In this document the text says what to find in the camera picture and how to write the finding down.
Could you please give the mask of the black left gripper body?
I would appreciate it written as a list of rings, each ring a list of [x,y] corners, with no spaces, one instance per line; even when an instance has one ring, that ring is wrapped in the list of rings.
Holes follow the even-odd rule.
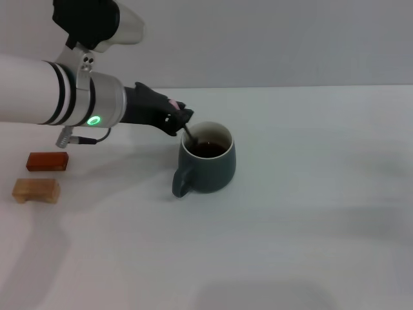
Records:
[[[163,132],[171,132],[169,115],[172,104],[167,96],[136,82],[135,87],[125,87],[126,109],[121,123],[150,125]]]

